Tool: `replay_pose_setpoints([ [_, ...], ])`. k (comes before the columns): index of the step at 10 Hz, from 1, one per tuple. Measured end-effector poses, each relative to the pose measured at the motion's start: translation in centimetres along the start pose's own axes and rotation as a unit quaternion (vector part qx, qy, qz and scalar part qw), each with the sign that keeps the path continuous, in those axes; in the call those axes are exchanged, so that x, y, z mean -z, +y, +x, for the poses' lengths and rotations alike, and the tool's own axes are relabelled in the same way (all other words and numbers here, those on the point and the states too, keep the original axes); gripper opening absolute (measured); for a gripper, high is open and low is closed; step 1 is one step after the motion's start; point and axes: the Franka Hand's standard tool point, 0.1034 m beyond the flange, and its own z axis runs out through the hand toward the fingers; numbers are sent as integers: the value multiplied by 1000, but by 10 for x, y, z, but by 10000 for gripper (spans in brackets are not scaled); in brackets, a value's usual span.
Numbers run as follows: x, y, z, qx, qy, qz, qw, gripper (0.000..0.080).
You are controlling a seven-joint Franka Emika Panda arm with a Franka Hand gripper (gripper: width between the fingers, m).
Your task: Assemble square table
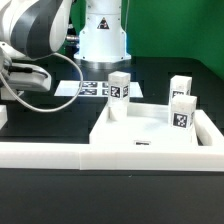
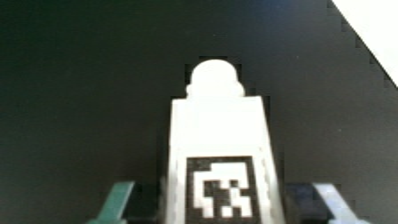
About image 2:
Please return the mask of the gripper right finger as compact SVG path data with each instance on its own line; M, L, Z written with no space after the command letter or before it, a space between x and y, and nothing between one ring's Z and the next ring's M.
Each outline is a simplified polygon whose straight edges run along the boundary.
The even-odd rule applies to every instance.
M371 224L351 211L330 183L285 185L287 224Z

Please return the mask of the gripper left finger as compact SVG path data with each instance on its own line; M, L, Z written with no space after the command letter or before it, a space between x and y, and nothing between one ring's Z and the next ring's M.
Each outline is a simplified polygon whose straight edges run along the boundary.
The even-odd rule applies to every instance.
M122 213L127 205L133 187L133 181L117 182L113 184L97 216L85 222L85 224L127 224L127 221L122 218Z

